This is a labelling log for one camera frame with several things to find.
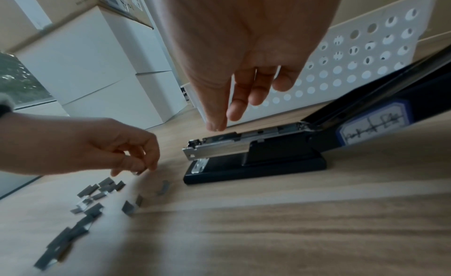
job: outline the white label with blue border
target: white label with blue border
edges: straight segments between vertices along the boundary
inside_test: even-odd
[[[359,143],[413,123],[409,103],[395,101],[366,112],[337,130],[342,145]]]

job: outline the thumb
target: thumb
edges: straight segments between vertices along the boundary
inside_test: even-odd
[[[123,153],[99,150],[97,154],[93,154],[91,160],[93,169],[118,169],[131,172],[146,170],[146,164],[143,160]]]
[[[223,131],[227,126],[227,108],[229,105],[230,83],[232,78],[220,87],[210,87],[192,83],[207,118],[207,129]]]

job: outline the hand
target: hand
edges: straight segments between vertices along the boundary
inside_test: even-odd
[[[204,107],[207,129],[214,131],[225,129],[227,117],[239,120],[248,103],[261,104],[271,84],[277,91],[293,86],[339,1],[154,0],[154,5]],[[232,74],[236,84],[228,107]]]
[[[155,170],[154,134],[108,118],[7,113],[0,118],[0,170],[47,175],[89,169]]]

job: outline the cardboard box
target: cardboard box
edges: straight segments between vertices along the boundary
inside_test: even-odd
[[[72,117],[114,118],[142,129],[160,125],[186,107],[171,71],[131,75],[62,107]]]
[[[65,105],[137,73],[170,71],[154,32],[94,7],[16,56]]]
[[[0,50],[14,53],[97,5],[152,27],[141,0],[0,0]]]

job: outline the stapler anvil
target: stapler anvil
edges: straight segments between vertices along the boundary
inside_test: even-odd
[[[190,140],[186,184],[324,170],[321,152],[451,110],[451,46],[350,91],[300,122]]]

